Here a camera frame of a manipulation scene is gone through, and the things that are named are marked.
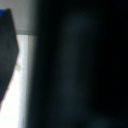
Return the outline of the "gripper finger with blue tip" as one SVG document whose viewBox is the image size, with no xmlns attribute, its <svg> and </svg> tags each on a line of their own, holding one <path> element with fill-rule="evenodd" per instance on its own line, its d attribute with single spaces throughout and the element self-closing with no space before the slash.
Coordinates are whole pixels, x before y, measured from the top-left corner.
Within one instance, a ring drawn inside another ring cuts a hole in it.
<svg viewBox="0 0 128 128">
<path fill-rule="evenodd" d="M 0 108 L 13 74 L 18 52 L 11 10 L 0 10 Z"/>
</svg>

